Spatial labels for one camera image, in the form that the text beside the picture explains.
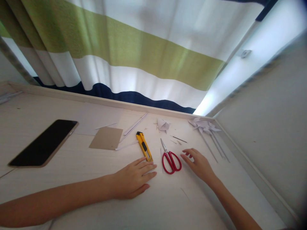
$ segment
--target striped curtain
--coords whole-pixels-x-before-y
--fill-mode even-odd
[[[42,86],[193,113],[265,0],[0,0]]]

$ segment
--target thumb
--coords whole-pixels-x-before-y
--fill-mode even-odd
[[[133,193],[129,195],[129,199],[133,199],[137,197],[138,195],[141,195],[143,192],[145,192],[146,189],[150,187],[149,184],[144,184],[141,187],[139,187],[137,190],[135,190]]]
[[[194,163],[191,162],[191,160],[184,154],[180,154],[180,156],[183,158],[183,160],[188,164],[190,168],[194,166]]]

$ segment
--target brown cardboard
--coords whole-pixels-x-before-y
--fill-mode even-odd
[[[102,127],[97,132],[89,148],[115,150],[122,136],[122,129]]]

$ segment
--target scissor blade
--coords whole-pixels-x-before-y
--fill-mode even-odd
[[[162,141],[162,139],[161,139],[161,138],[160,138],[160,140],[161,140],[162,146],[163,146],[163,148],[164,148],[164,151],[165,151],[165,152],[167,152],[167,149],[166,149],[165,144],[163,143],[163,141]]]

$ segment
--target black phone screen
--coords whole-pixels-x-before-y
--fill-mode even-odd
[[[76,124],[77,121],[56,120],[17,155],[9,166],[42,166]]]

